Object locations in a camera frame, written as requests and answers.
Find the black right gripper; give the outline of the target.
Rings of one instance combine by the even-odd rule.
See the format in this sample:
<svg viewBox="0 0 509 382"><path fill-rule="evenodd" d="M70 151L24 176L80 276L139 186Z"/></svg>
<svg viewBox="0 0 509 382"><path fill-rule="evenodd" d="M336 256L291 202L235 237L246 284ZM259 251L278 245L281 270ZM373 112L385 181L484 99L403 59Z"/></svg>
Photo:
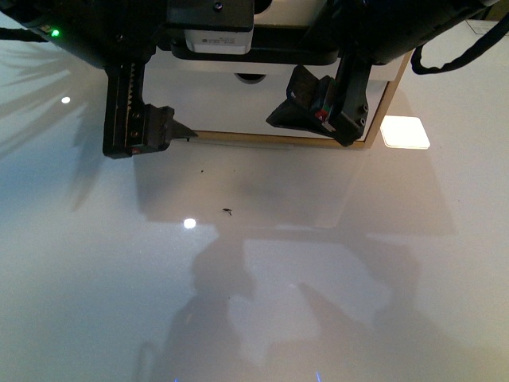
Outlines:
<svg viewBox="0 0 509 382"><path fill-rule="evenodd" d="M388 64L424 45L493 1L327 1L301 39L313 52L338 52L334 77L293 69L286 99L266 119L272 127L307 131L352 145L362 138L372 64Z"/></svg>

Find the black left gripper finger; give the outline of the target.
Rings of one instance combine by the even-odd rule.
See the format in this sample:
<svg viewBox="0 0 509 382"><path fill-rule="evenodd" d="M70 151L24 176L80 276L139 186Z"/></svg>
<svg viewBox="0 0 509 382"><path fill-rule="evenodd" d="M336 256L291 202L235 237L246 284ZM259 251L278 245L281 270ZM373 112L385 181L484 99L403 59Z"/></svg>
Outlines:
<svg viewBox="0 0 509 382"><path fill-rule="evenodd" d="M139 62L107 69L103 154L109 158L157 153L168 149L174 139L197 136L174 119L171 107L155 107L143 101L144 69Z"/></svg>

